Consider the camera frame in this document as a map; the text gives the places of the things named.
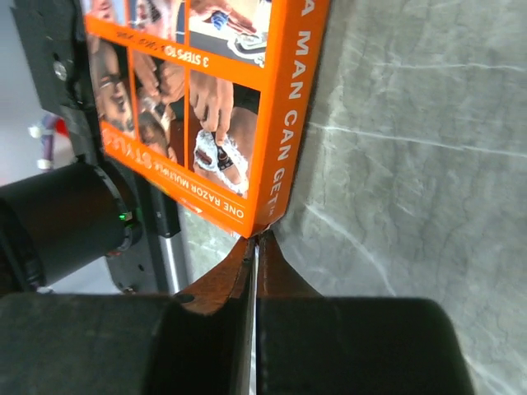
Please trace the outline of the orange razor pack back side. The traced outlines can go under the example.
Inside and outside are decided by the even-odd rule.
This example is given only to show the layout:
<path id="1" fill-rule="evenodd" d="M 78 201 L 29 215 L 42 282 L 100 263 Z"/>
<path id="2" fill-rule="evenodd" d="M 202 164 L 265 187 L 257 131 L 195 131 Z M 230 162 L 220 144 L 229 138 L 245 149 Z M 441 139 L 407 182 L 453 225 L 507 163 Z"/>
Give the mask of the orange razor pack back side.
<path id="1" fill-rule="evenodd" d="M 327 1 L 85 1 L 102 146 L 245 238 L 287 209 Z"/>

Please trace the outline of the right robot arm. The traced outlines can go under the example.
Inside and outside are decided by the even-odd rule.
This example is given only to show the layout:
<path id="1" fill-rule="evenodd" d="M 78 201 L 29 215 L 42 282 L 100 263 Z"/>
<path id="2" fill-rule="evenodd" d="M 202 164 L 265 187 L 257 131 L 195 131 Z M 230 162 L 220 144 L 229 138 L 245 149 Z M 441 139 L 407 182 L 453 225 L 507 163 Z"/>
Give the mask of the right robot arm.
<path id="1" fill-rule="evenodd" d="M 174 295 L 40 287 L 141 238 L 111 168 L 76 163 L 1 189 L 4 394 L 471 394 L 448 315 L 420 298 L 329 297 L 273 232 L 239 239 Z"/>

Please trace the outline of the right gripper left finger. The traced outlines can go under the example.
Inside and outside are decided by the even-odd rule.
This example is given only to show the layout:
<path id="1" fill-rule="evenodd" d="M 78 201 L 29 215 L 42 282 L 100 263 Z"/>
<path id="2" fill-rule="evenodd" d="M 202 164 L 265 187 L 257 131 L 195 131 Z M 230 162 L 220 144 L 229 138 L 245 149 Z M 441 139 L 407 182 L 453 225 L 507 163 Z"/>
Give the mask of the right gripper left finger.
<path id="1" fill-rule="evenodd" d="M 1 301 L 4 394 L 244 394 L 255 243 L 176 295 Z"/>

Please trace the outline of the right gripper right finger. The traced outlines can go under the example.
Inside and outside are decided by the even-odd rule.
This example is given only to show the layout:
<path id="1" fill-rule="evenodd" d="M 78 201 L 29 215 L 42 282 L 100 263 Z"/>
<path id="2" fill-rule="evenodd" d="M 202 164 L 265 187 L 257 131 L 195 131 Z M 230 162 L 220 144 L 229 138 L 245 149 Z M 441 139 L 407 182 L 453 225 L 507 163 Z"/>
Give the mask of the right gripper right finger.
<path id="1" fill-rule="evenodd" d="M 317 292 L 259 236 L 256 293 L 259 394 L 471 394 L 450 318 L 423 298 Z"/>

